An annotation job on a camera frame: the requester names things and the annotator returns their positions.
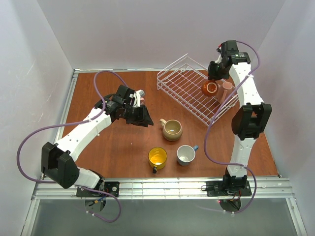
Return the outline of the dark brown glazed mug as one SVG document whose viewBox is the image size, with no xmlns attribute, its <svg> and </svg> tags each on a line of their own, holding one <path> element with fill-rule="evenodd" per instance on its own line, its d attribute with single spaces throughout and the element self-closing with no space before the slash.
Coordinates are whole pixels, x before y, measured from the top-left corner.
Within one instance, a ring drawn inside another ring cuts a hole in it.
<svg viewBox="0 0 315 236">
<path fill-rule="evenodd" d="M 208 97 L 215 96 L 218 91 L 219 85 L 215 80 L 207 80 L 201 86 L 202 94 Z"/>
</svg>

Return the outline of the pink floral mug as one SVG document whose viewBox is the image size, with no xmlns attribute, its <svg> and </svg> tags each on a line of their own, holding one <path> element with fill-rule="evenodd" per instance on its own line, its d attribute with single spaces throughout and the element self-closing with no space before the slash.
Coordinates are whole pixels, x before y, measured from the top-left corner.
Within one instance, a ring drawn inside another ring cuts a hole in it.
<svg viewBox="0 0 315 236">
<path fill-rule="evenodd" d="M 221 86 L 221 90 L 222 90 L 222 96 L 220 99 L 220 103 L 222 104 L 226 98 L 229 97 L 229 95 L 232 93 L 233 91 L 233 85 L 230 82 L 223 82 L 222 86 Z"/>
</svg>

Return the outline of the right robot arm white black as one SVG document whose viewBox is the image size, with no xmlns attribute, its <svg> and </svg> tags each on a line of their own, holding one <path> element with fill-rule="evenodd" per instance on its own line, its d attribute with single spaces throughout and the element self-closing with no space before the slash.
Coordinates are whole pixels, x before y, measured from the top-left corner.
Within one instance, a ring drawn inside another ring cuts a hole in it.
<svg viewBox="0 0 315 236">
<path fill-rule="evenodd" d="M 232 119 L 231 129 L 234 134 L 232 157 L 226 166 L 221 181 L 207 182 L 209 197 L 251 196 L 247 180 L 248 162 L 252 147 L 259 135 L 264 132 L 272 112 L 270 104 L 264 103 L 253 79 L 254 68 L 251 67 L 249 54 L 238 50 L 237 40 L 221 43 L 217 52 L 219 57 L 208 66 L 208 81 L 215 82 L 231 78 L 235 85 L 233 92 L 223 100 L 219 109 L 234 96 L 239 99 L 240 108 Z"/>
</svg>

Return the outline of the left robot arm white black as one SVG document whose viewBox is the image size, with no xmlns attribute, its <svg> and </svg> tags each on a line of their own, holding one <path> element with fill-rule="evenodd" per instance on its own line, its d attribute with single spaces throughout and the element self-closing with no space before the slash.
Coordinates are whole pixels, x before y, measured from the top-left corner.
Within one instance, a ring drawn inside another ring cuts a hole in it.
<svg viewBox="0 0 315 236">
<path fill-rule="evenodd" d="M 102 176 L 76 165 L 81 152 L 102 130 L 114 121 L 125 119 L 127 124 L 148 127 L 153 125 L 146 106 L 145 92 L 120 85 L 116 93 L 101 98 L 90 113 L 71 132 L 54 144 L 47 142 L 41 151 L 41 171 L 64 189 L 83 186 L 97 189 Z"/>
</svg>

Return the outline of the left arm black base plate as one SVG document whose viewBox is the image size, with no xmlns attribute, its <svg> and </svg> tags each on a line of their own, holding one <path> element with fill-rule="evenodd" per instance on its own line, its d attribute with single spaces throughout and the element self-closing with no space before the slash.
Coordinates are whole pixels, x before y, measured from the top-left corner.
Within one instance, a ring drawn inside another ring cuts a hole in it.
<svg viewBox="0 0 315 236">
<path fill-rule="evenodd" d="M 120 190 L 120 183 L 118 181 L 102 182 L 101 184 L 95 187 L 95 190 L 107 192 L 114 195 L 115 197 L 118 197 L 119 190 Z M 91 197 L 91 198 L 99 197 L 100 198 L 102 196 L 104 196 L 104 194 L 101 194 L 98 192 L 92 192 L 86 189 L 81 189 L 80 187 L 78 187 L 76 191 L 76 197 Z"/>
</svg>

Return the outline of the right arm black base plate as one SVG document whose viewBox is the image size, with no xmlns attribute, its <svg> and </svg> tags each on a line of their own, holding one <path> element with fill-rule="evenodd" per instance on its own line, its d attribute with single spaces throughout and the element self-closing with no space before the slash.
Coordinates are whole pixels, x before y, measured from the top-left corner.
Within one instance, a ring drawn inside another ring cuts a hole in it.
<svg viewBox="0 0 315 236">
<path fill-rule="evenodd" d="M 246 185 L 244 188 L 241 188 L 238 186 L 227 187 L 224 185 L 222 180 L 206 181 L 205 184 L 203 184 L 200 189 L 201 191 L 206 192 L 208 197 L 223 197 L 223 196 L 249 197 L 252 195 L 252 190 L 248 181 L 246 182 Z"/>
</svg>

